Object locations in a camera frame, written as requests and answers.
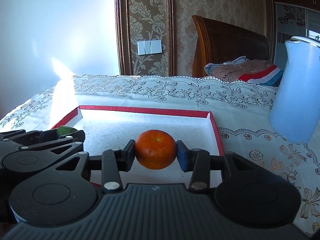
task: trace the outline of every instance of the metal screw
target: metal screw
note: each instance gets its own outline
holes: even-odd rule
[[[191,187],[195,190],[203,190],[207,187],[207,184],[201,181],[192,183]]]
[[[115,182],[115,181],[110,181],[110,182],[107,182],[104,184],[104,187],[107,189],[107,190],[115,190],[117,188],[120,187],[120,184]]]

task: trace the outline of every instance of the tangerine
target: tangerine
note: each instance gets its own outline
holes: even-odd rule
[[[168,167],[177,156],[174,139],[164,131],[148,130],[139,135],[135,143],[138,162],[151,170]]]

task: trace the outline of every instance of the wall switch panel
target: wall switch panel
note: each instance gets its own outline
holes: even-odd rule
[[[138,41],[138,55],[162,53],[161,40]]]
[[[144,51],[146,54],[150,54],[150,41],[144,41]]]
[[[162,53],[161,40],[151,41],[150,50],[151,54]]]
[[[138,41],[138,55],[145,55],[144,41]]]

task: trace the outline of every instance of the patterned wallpaper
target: patterned wallpaper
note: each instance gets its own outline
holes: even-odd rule
[[[201,15],[264,34],[265,0],[173,0],[176,69],[192,75],[197,34],[191,16]],[[168,74],[166,0],[128,0],[134,75]],[[138,55],[137,41],[162,40],[163,53]]]
[[[264,34],[264,0],[174,0],[176,68],[192,75],[197,33],[193,14],[237,25]]]
[[[168,75],[166,0],[128,0],[133,75]],[[162,40],[162,52],[138,55],[137,41]]]

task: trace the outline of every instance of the sunlight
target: sunlight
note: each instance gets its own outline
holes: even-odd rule
[[[52,58],[52,65],[61,80],[57,83],[52,96],[48,129],[51,129],[66,114],[78,107],[73,81],[75,74],[54,57]]]
[[[60,77],[61,80],[63,79],[70,79],[75,74],[68,69],[61,61],[57,60],[56,58],[51,58],[53,69],[55,73]]]

